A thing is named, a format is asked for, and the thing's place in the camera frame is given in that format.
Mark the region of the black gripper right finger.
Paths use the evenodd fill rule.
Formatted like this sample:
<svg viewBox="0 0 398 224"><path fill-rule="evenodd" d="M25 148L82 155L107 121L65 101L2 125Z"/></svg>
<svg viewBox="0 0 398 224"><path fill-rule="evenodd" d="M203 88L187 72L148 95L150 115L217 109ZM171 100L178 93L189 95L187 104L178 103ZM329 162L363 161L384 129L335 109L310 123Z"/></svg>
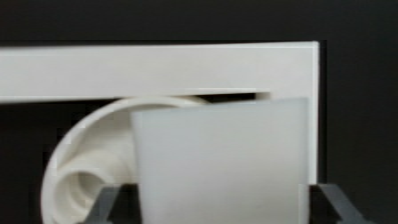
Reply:
<svg viewBox="0 0 398 224"><path fill-rule="evenodd" d="M336 184L310 187L310 224L372 224Z"/></svg>

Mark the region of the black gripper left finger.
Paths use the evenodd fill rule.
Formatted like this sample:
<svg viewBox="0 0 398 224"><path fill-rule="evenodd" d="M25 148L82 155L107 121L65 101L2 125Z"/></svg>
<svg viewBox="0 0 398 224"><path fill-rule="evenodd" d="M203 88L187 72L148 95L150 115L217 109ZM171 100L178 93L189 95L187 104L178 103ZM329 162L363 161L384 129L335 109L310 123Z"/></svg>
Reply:
<svg viewBox="0 0 398 224"><path fill-rule="evenodd" d="M141 224L139 186L107 186L95 201L86 220L77 224Z"/></svg>

